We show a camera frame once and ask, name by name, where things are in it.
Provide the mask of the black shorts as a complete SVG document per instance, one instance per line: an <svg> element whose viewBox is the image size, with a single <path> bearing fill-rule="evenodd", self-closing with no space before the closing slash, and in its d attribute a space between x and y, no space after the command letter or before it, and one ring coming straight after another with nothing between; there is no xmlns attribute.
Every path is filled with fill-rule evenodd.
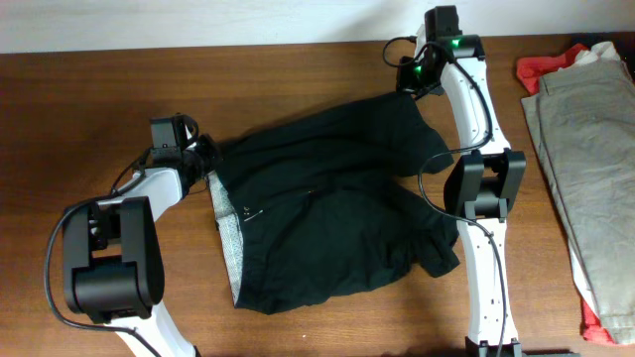
<svg viewBox="0 0 635 357"><path fill-rule="evenodd" d="M234 305L274 314L458 265L455 222L401 179L452 159L408 94L225 142L209 188Z"/></svg>

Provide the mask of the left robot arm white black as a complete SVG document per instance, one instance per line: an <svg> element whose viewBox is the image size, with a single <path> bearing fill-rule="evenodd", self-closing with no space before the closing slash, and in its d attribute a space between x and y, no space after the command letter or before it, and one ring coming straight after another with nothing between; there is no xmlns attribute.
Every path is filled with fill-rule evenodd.
<svg viewBox="0 0 635 357"><path fill-rule="evenodd" d="M132 178L65 209L50 241L63 239L63 295L83 330L113 332L136 356L195 356L164 302L165 270L155 223L203 180L219 154L188 115L150 122L153 144L128 166Z"/></svg>

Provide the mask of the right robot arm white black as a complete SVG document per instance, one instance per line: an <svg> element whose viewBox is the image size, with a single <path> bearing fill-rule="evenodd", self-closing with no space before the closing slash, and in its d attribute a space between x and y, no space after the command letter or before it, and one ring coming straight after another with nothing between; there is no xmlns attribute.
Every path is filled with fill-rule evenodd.
<svg viewBox="0 0 635 357"><path fill-rule="evenodd" d="M487 88L484 47L478 36L462 32L456 8L427 11L412 41L416 52L398 62L396 88L417 99L446 95L459 138L439 212L455 220L465 254L470 298L465 350L470 356L520 356L505 240L525 155L512 150L502 133Z"/></svg>

